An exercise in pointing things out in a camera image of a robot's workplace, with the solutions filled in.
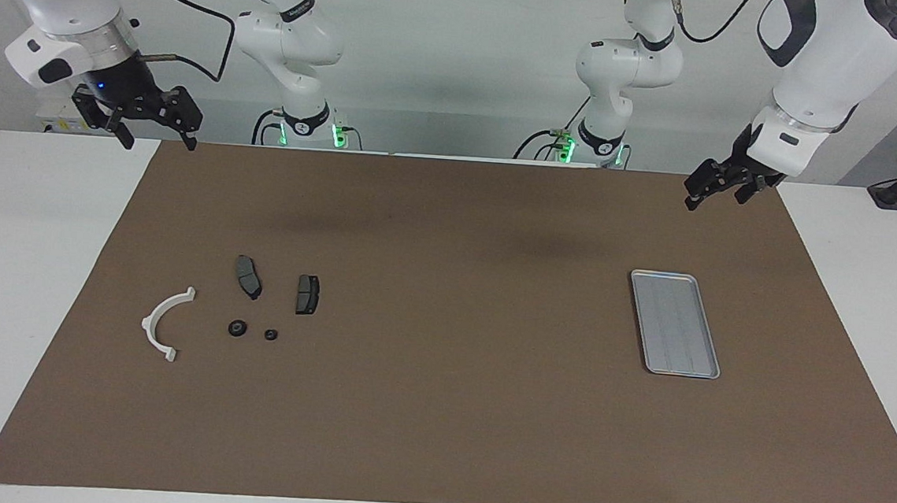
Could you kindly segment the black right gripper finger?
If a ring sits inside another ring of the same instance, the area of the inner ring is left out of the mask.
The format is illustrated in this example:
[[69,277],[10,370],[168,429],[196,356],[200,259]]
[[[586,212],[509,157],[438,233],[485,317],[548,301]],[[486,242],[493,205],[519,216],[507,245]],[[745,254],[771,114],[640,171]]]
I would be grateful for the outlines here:
[[179,133],[189,151],[197,148],[196,134],[201,129],[203,115],[191,94],[183,86],[159,94],[158,123]]
[[125,150],[132,149],[135,138],[123,124],[122,109],[109,109],[108,112],[105,112],[89,87],[77,86],[71,93],[71,100],[88,127],[107,131],[120,142]]

